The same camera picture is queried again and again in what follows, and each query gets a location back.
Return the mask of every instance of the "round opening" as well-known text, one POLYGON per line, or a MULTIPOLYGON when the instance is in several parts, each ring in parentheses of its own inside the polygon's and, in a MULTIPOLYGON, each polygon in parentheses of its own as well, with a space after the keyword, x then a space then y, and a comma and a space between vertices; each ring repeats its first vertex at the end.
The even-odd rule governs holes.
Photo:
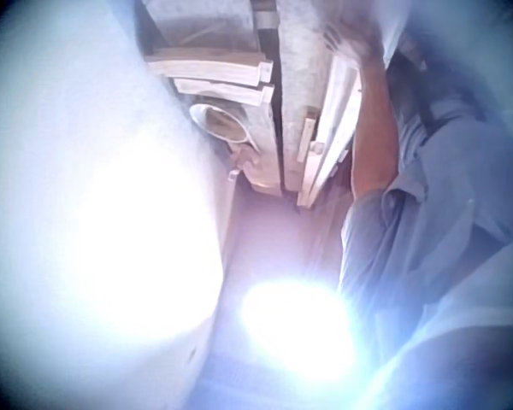
POLYGON ((222 108, 209 104, 194 104, 190 107, 190 116, 200 128, 214 137, 233 144, 249 140, 247 128, 222 108))

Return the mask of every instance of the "wooden plank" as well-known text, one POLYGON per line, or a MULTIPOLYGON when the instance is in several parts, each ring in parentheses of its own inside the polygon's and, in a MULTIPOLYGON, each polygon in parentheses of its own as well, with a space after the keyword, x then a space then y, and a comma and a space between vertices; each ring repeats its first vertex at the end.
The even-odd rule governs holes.
POLYGON ((255 107, 270 103, 274 94, 273 85, 260 84, 257 87, 244 87, 204 79, 174 79, 174 84, 181 94, 220 98, 255 107))
POLYGON ((297 205, 299 207, 309 208, 308 193, 314 182, 313 176, 315 175, 315 170, 321 164, 324 149, 324 143, 318 143, 316 141, 310 143, 310 149, 308 150, 308 156, 306 158, 306 167, 304 169, 304 178, 302 180, 302 190, 298 193, 297 205))
POLYGON ((157 75, 209 79, 257 86, 269 82, 273 62, 262 53, 232 52, 211 48, 168 48, 145 57, 157 75))
POLYGON ((300 146, 298 147, 297 161, 304 162, 310 141, 314 136, 315 123, 317 122, 317 109, 308 107, 306 111, 306 118, 304 119, 304 127, 302 129, 302 136, 300 137, 300 146))
MULTIPOLYGON (((342 115, 343 107, 345 107, 350 97, 347 91, 350 91, 353 86, 353 75, 351 74, 354 72, 355 70, 350 68, 345 60, 337 56, 333 57, 327 94, 323 103, 317 134, 315 135, 316 142, 324 144, 325 147, 329 145, 342 115)), ((304 170, 304 181, 310 181, 309 184, 303 184, 302 192, 304 198, 310 196, 311 187, 314 184, 320 167, 321 163, 317 167, 313 167, 311 171, 308 169, 304 170)))
POLYGON ((342 153, 345 151, 348 143, 353 136, 356 129, 357 120, 359 118, 359 110, 361 108, 361 77, 359 73, 352 70, 351 75, 355 77, 355 82, 351 87, 351 93, 349 96, 348 103, 345 106, 345 111, 340 120, 338 129, 334 135, 333 141, 331 142, 327 153, 324 156, 323 164, 315 178, 315 183, 311 188, 308 202, 313 204, 321 188, 331 175, 334 166, 338 163, 338 160, 342 153))
POLYGON ((340 157, 339 157, 339 164, 340 162, 344 162, 345 158, 348 156, 348 153, 350 152, 349 149, 345 149, 342 154, 340 154, 340 157))

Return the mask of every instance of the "bright light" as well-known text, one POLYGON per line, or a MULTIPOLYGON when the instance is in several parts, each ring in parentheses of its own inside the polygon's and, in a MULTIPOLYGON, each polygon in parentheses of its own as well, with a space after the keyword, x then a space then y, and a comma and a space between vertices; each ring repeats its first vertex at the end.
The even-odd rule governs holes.
POLYGON ((258 285, 245 297, 243 319, 258 344, 305 378, 335 381, 353 365, 345 304, 325 287, 295 281, 258 285))
POLYGON ((119 342, 162 342, 215 310, 222 266, 214 215, 190 169, 154 140, 112 155, 77 210, 72 272, 78 315, 119 342))

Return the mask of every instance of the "white wall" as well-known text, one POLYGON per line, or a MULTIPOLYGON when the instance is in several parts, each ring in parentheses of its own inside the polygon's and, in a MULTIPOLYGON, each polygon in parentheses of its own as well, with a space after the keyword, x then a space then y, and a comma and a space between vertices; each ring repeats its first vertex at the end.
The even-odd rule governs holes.
POLYGON ((0 385, 23 407, 176 408, 221 287, 226 172, 148 73, 132 8, 19 3, 0 22, 0 385))

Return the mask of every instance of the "person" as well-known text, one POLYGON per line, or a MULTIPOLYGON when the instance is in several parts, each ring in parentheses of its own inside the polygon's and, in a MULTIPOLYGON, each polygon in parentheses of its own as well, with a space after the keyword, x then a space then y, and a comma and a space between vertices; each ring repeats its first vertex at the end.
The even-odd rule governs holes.
POLYGON ((386 71, 373 21, 324 37, 363 93, 339 284, 377 369, 357 408, 513 408, 513 138, 439 59, 386 71))

